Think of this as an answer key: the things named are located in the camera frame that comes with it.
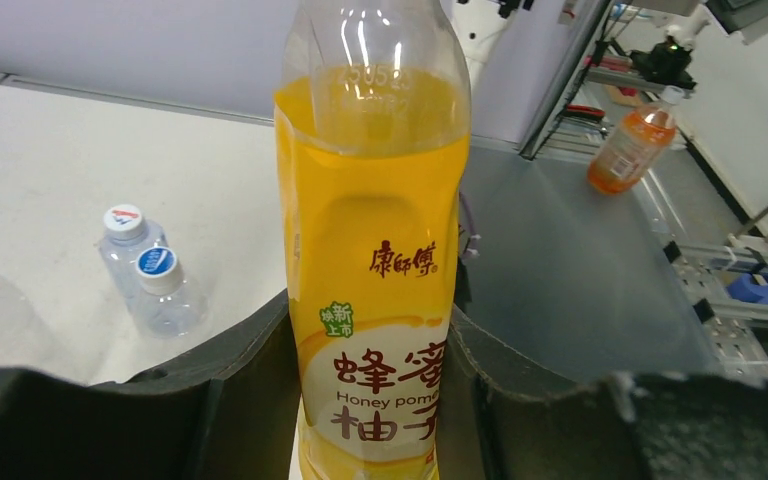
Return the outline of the near clear bottle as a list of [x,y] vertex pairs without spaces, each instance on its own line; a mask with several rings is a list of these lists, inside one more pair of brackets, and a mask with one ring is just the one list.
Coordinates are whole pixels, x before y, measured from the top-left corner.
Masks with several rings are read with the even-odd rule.
[[143,334],[159,339],[173,339],[200,335],[206,331],[208,299],[198,283],[188,276],[180,258],[179,262],[185,274],[185,282],[174,293],[151,295],[139,285],[130,313]]

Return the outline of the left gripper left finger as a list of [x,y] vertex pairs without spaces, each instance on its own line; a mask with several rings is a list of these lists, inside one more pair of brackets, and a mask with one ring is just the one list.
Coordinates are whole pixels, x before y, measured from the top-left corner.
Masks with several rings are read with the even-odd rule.
[[0,369],[0,479],[285,479],[299,398],[280,293],[123,383]]

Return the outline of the blue cap near bottle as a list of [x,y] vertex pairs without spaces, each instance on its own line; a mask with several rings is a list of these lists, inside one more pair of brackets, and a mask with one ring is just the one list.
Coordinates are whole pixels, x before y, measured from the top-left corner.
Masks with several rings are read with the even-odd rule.
[[185,282],[179,258],[168,247],[158,246],[143,251],[137,257],[135,268],[139,285],[151,295],[170,295]]

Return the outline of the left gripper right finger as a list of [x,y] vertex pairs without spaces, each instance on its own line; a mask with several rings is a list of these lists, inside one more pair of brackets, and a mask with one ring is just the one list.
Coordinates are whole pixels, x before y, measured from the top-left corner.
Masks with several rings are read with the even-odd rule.
[[436,458],[444,479],[768,479],[768,377],[578,384],[454,310]]

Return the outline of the white red cap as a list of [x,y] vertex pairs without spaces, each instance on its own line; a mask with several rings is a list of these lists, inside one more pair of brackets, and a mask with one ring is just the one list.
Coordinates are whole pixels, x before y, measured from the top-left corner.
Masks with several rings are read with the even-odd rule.
[[109,208],[102,221],[105,236],[117,241],[141,238],[147,230],[142,211],[132,204],[119,204]]

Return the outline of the small clear bottle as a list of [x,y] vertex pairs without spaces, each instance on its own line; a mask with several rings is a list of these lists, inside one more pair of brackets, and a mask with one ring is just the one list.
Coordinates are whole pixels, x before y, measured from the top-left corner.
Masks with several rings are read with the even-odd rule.
[[149,248],[168,245],[164,229],[157,222],[145,219],[147,230],[141,238],[117,241],[106,237],[104,230],[98,242],[102,261],[128,310],[131,310],[139,290],[135,268],[137,257]]

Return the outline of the orange drink bottle background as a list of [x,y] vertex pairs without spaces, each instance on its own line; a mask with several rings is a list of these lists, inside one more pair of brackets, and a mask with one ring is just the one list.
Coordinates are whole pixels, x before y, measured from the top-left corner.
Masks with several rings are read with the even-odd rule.
[[673,143],[677,127],[673,109],[685,91],[667,86],[656,101],[625,115],[607,136],[587,170],[587,180],[601,193],[630,190]]

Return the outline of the yellow juice bottle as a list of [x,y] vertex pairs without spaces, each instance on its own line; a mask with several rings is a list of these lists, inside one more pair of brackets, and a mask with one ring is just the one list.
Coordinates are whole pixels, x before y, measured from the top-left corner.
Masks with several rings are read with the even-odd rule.
[[274,94],[306,479],[433,479],[471,140],[437,1],[303,1]]

